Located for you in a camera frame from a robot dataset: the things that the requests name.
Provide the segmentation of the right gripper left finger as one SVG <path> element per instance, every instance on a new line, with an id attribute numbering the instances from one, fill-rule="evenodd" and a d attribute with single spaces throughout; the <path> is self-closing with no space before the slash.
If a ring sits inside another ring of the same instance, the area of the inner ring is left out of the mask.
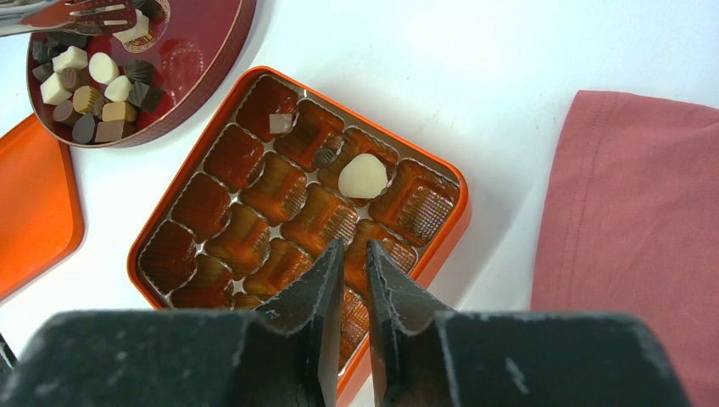
<path id="1" fill-rule="evenodd" d="M 343 245 L 253 310 L 85 310 L 49 319 L 4 406 L 333 406 Z"/>

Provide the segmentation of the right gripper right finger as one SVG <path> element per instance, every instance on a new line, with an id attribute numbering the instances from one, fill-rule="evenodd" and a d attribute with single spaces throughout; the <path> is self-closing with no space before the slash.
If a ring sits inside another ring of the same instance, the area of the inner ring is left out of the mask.
<path id="1" fill-rule="evenodd" d="M 378 406 L 687 406 L 655 334 L 613 312 L 460 312 L 366 250 Z"/>

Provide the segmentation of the orange compartment chocolate box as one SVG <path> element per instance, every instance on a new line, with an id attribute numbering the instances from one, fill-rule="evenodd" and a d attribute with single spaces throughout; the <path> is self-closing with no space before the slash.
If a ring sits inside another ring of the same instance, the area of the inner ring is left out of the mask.
<path id="1" fill-rule="evenodd" d="M 294 114 L 269 132 L 269 114 Z M 337 150 L 327 167 L 319 148 Z M 387 168 L 373 199 L 347 198 L 342 169 L 362 153 Z M 343 325 L 337 402 L 370 375 L 366 244 L 380 241 L 423 287 L 471 220 L 465 177 L 449 162 L 268 67 L 236 82 L 133 244 L 128 275 L 155 308 L 249 309 L 343 241 Z"/>

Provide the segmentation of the white rounded chocolate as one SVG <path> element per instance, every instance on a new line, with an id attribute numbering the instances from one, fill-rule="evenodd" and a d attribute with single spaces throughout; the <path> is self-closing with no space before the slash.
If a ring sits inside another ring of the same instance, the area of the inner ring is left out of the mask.
<path id="1" fill-rule="evenodd" d="M 386 166 L 375 155 L 362 153 L 352 159 L 340 172 L 339 192 L 347 198 L 373 199 L 389 183 Z"/>

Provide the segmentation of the dark ribbed chocolate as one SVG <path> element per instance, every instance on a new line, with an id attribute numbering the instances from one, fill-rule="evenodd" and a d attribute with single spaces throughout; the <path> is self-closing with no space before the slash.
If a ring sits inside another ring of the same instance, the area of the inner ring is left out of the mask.
<path id="1" fill-rule="evenodd" d="M 337 150 L 333 148 L 319 148 L 315 151 L 313 165 L 317 169 L 325 168 L 337 157 Z"/>

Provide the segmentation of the metal serving tongs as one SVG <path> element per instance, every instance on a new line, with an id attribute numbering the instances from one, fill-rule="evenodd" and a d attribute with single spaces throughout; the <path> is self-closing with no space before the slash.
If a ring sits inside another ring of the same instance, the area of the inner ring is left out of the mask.
<path id="1" fill-rule="evenodd" d="M 1 35 L 63 31 L 101 36 L 125 31 L 137 22 L 132 1 L 2 1 Z"/>

